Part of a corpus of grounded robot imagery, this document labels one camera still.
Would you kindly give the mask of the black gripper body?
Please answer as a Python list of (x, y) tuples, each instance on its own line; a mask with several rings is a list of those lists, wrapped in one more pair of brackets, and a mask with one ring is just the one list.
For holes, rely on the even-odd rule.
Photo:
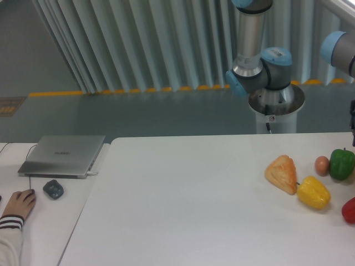
[(349, 127), (350, 127), (350, 129), (352, 131), (352, 135), (353, 135), (352, 146), (355, 147), (355, 100), (351, 101), (349, 113), (351, 115)]

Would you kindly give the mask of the white sleeved forearm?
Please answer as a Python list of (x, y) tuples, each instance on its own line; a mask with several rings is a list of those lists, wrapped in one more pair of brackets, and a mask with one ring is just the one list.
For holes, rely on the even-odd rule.
[(1, 265), (20, 265), (24, 219), (17, 215), (1, 217)]

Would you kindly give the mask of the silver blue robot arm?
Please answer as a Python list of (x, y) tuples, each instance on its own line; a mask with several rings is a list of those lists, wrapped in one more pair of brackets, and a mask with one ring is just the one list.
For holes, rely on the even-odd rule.
[(226, 80), (237, 96), (248, 96), (258, 134), (292, 134), (304, 92), (291, 83), (292, 55), (281, 47), (261, 48), (265, 14), (272, 1), (233, 1), (240, 12), (237, 58)]

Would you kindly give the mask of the person's hand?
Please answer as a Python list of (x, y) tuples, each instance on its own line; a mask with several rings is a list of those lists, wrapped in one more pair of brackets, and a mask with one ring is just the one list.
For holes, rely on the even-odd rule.
[(21, 217), (26, 221), (34, 206), (36, 205), (36, 194), (27, 195), (27, 190), (14, 192), (2, 214), (2, 216)]

